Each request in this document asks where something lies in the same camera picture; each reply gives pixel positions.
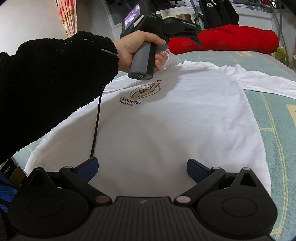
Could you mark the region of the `person's left hand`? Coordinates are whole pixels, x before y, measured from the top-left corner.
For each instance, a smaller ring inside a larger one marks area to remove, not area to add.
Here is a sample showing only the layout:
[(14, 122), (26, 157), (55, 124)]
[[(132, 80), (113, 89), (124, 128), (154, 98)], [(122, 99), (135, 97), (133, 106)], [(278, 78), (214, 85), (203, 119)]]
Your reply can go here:
[(166, 41), (159, 36), (143, 31), (135, 31), (114, 42), (118, 51), (119, 71), (129, 72), (133, 56), (144, 42), (151, 42), (156, 45), (166, 44)]

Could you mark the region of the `black fleece sleeve forearm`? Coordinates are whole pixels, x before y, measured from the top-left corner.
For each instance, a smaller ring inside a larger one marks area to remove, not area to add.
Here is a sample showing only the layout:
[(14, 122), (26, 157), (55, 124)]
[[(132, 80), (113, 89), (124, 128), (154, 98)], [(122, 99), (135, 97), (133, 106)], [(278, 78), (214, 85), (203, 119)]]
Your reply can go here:
[(1, 52), (1, 161), (98, 97), (118, 62), (111, 39), (84, 31)]

